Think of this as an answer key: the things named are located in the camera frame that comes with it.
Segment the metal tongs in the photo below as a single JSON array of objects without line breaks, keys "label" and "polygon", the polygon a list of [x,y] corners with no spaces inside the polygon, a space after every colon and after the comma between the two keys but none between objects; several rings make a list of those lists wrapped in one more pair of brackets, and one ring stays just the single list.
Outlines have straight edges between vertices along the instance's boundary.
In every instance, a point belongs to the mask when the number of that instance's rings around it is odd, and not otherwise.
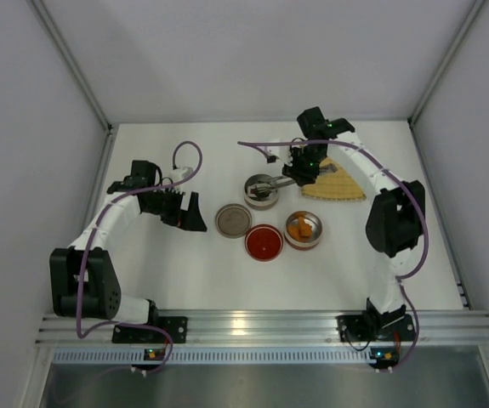
[{"label": "metal tongs", "polygon": [[285,174],[281,176],[269,176],[259,174],[259,178],[252,176],[253,181],[246,182],[244,187],[244,193],[250,197],[266,197],[272,192],[278,191],[281,188],[291,185],[297,185],[303,187],[305,185],[314,184],[321,175],[327,175],[329,173],[336,173],[337,167],[335,164],[327,164],[319,166],[319,173],[314,178],[306,178],[298,176],[297,178],[287,176]]}]

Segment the orange fried food piece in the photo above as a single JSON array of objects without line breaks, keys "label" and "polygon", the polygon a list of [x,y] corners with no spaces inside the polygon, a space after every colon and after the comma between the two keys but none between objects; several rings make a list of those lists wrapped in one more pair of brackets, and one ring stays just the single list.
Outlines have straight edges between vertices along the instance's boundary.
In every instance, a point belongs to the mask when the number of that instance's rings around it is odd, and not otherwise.
[{"label": "orange fried food piece", "polygon": [[300,237],[302,237],[302,238],[309,238],[309,237],[312,236],[313,229],[306,222],[306,218],[305,217],[299,216],[299,218],[298,218],[298,227],[299,227]]}]

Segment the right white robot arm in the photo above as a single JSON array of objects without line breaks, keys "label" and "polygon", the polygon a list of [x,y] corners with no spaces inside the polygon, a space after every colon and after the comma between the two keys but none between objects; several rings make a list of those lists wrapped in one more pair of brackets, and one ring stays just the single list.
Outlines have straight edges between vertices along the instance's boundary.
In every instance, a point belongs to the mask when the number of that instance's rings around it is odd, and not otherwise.
[{"label": "right white robot arm", "polygon": [[301,113],[297,123],[304,138],[290,143],[283,175],[311,189],[345,171],[371,204],[365,234],[377,259],[366,308],[358,320],[361,332],[382,337],[396,324],[412,319],[402,283],[424,266],[429,250],[424,186],[395,176],[344,118],[330,121],[313,107]]}]

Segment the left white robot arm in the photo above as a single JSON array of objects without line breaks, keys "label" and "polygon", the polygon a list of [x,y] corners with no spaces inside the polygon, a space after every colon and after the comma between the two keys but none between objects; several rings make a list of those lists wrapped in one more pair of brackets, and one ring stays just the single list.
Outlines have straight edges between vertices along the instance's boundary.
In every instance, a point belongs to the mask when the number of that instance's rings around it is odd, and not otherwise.
[{"label": "left white robot arm", "polygon": [[175,167],[164,176],[157,164],[134,160],[129,175],[108,187],[101,209],[85,230],[69,246],[50,254],[54,313],[76,320],[155,325],[155,303],[122,292],[111,254],[142,214],[157,216],[180,230],[207,231],[198,193],[180,188],[197,172],[192,167]]}]

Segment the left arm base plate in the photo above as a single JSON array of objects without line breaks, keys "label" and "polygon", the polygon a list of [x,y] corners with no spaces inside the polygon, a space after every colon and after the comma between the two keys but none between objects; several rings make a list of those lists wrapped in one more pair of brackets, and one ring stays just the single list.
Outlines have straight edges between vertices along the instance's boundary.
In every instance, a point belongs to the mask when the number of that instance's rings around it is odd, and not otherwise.
[{"label": "left arm base plate", "polygon": [[186,343],[188,318],[185,316],[159,316],[152,324],[116,325],[111,341],[115,344],[175,344]]}]

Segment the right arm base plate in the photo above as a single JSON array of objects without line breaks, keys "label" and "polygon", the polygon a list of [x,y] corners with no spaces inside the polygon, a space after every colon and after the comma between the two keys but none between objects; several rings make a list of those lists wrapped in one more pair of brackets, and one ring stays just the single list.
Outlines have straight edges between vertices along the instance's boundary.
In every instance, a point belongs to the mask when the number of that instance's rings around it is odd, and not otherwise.
[{"label": "right arm base plate", "polygon": [[343,314],[337,318],[338,332],[343,342],[394,342],[395,335],[402,342],[411,342],[416,337],[412,317],[403,317],[389,323],[366,320],[362,314]]}]

